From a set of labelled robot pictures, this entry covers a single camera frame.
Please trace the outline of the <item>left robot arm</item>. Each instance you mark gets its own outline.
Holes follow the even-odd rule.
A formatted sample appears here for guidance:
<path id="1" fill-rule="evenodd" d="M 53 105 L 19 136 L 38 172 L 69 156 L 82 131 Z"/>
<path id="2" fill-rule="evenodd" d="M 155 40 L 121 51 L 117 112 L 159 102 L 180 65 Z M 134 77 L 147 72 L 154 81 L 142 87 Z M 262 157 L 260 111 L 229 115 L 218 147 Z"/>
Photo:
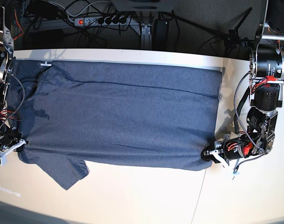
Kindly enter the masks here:
<path id="1" fill-rule="evenodd" d="M 277 108 L 284 99 L 284 0 L 265 0 L 253 40 L 240 40 L 237 30 L 233 40 L 249 47 L 249 86 L 243 97 L 234 99 L 234 128 L 237 135 L 225 135 L 201 153 L 204 161 L 224 163 L 248 161 L 272 150 L 277 122 Z"/>

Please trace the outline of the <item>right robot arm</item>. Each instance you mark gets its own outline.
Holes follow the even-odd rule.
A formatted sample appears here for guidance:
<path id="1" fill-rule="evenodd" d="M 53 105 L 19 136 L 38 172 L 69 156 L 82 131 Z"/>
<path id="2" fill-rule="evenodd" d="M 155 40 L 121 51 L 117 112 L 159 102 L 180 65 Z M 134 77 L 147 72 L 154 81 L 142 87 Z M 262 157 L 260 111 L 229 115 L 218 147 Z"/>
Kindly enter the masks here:
<path id="1" fill-rule="evenodd" d="M 11 35 L 13 5 L 11 1 L 0 1 L 0 153 L 16 145 L 21 134 L 13 126 L 6 123 L 14 119 L 17 110 L 7 109 L 6 96 L 9 79 L 13 76 L 15 57 L 14 39 Z"/>

